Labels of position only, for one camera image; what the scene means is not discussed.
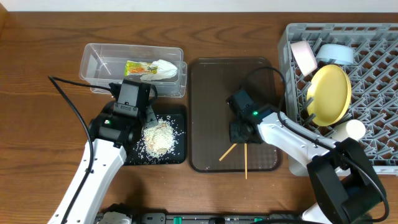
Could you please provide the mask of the black food waste tray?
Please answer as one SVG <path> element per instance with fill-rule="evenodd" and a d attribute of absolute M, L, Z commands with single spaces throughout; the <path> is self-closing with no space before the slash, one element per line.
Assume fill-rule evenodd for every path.
<path fill-rule="evenodd" d="M 126 166 L 181 164 L 186 158 L 187 134 L 183 108 L 162 109 L 156 113 L 147 108 L 146 117 L 116 114 L 114 103 L 108 103 L 98 117 L 95 136 L 123 147 Z"/>

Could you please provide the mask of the green orange snack wrapper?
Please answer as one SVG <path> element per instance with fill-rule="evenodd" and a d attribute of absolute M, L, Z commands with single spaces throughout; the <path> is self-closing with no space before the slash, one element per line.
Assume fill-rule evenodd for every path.
<path fill-rule="evenodd" d="M 125 65 L 124 75 L 156 74 L 158 66 L 148 62 L 133 62 L 128 60 Z"/>

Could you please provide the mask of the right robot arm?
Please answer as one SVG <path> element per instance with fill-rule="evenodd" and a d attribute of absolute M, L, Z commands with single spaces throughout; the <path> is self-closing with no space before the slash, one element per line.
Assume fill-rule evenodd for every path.
<path fill-rule="evenodd" d="M 318 138 L 272 105 L 258 106 L 245 90 L 226 102 L 236 116 L 229 124 L 231 143 L 273 145 L 308 172 L 316 204 L 299 218 L 273 223 L 376 223 L 388 217 L 386 191 L 359 142 Z"/>

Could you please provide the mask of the white bowl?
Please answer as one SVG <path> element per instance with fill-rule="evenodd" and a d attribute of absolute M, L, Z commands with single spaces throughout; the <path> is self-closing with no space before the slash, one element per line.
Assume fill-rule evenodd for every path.
<path fill-rule="evenodd" d="M 290 45 L 294 59 L 302 72 L 307 76 L 317 69 L 317 61 L 307 41 L 300 41 Z"/>

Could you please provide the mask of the white cup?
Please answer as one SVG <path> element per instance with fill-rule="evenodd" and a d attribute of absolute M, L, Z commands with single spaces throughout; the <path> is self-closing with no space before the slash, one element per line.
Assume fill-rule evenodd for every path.
<path fill-rule="evenodd" d="M 365 134 L 365 125 L 357 119 L 352 119 L 335 126 L 330 137 L 337 141 L 344 141 L 347 138 L 359 141 Z"/>

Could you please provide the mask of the rice pile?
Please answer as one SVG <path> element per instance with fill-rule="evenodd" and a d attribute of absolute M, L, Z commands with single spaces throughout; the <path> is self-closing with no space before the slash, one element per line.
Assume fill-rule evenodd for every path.
<path fill-rule="evenodd" d="M 137 144 L 137 163 L 179 164 L 185 160 L 185 118 L 181 114 L 157 115 L 158 125 L 143 130 Z"/>

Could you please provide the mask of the white napkin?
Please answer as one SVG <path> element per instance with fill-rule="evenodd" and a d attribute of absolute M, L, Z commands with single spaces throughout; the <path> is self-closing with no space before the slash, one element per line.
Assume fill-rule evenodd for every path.
<path fill-rule="evenodd" d="M 173 63 L 162 59 L 150 63 L 147 70 L 148 72 L 140 77 L 141 81 L 163 80 L 172 78 L 177 74 L 177 67 Z"/>

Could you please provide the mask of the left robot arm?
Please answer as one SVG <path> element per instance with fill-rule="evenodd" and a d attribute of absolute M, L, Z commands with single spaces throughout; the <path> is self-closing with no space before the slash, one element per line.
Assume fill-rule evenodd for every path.
<path fill-rule="evenodd" d="M 106 91 L 113 101 L 99 115 L 85 123 L 72 101 L 50 77 L 58 92 L 82 124 L 87 142 L 80 165 L 50 223 L 93 223 L 109 185 L 141 138 L 142 131 L 157 125 L 152 105 L 157 100 L 155 85 L 124 79 L 110 83 Z"/>

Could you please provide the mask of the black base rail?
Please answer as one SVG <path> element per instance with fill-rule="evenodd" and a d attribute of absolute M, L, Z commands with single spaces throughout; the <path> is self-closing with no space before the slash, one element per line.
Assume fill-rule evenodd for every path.
<path fill-rule="evenodd" d="M 244 224 L 258 223 L 264 220 L 279 220 L 279 223 L 301 223 L 300 217 L 293 214 L 272 214 L 272 215 L 197 215 L 197 214 L 165 214 L 165 213 L 143 213 L 132 217 L 131 223 L 141 224 Z"/>

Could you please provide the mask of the wooden chopstick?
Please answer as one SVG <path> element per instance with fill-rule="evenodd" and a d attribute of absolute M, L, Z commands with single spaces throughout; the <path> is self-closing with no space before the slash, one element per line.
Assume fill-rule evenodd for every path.
<path fill-rule="evenodd" d="M 248 144 L 244 143 L 244 173 L 245 179 L 248 179 Z"/>
<path fill-rule="evenodd" d="M 225 151 L 224 154 L 219 158 L 219 161 L 222 161 L 236 146 L 237 143 L 232 144 L 229 149 Z"/>

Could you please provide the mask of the clear plastic waste bin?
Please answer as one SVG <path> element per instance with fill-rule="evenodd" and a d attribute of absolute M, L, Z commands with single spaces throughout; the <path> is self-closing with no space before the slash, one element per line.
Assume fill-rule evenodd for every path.
<path fill-rule="evenodd" d="M 128 62 L 148 66 L 159 60 L 173 64 L 177 74 L 146 82 L 156 86 L 159 97 L 183 97 L 187 84 L 187 64 L 183 61 L 183 50 L 178 47 L 90 43 L 83 52 L 80 78 L 91 85 L 109 87 L 110 83 L 121 83 L 127 77 Z"/>

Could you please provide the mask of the grey dishwasher rack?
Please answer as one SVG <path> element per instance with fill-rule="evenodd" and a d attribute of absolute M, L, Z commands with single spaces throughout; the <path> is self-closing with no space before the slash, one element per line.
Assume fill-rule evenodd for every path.
<path fill-rule="evenodd" d="M 340 122 L 361 121 L 366 134 L 359 142 L 376 173 L 397 175 L 397 24 L 292 23 L 285 28 L 277 49 L 287 83 L 286 114 L 327 138 L 335 129 L 316 125 L 315 117 L 308 114 L 306 97 L 313 75 L 302 74 L 290 47 L 303 40 L 314 54 L 325 44 L 353 49 L 353 64 L 342 66 L 351 80 L 352 95 Z"/>

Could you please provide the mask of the yellow plate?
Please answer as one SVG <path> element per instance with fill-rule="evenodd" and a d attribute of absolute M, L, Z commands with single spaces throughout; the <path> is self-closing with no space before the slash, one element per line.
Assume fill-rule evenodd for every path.
<path fill-rule="evenodd" d="M 337 123 L 347 112 L 351 101 L 351 82 L 348 75 L 337 65 L 326 65 L 313 76 L 307 90 L 309 115 L 318 126 Z"/>

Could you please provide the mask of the light blue bowl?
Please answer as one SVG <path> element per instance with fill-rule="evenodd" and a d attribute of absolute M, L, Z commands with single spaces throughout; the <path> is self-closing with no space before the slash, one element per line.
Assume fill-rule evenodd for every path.
<path fill-rule="evenodd" d="M 320 47 L 315 58 L 326 63 L 352 65 L 354 64 L 354 50 L 345 45 L 325 44 Z"/>

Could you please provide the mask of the brown serving tray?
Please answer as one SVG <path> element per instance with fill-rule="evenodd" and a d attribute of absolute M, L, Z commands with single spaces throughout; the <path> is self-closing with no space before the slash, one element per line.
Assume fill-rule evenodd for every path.
<path fill-rule="evenodd" d="M 190 66 L 190 153 L 197 172 L 244 172 L 244 147 L 229 149 L 229 123 L 235 118 L 226 100 L 243 87 L 260 105 L 277 105 L 274 75 L 264 57 L 198 58 Z M 271 172 L 282 164 L 282 151 L 263 144 L 249 144 L 248 171 Z"/>

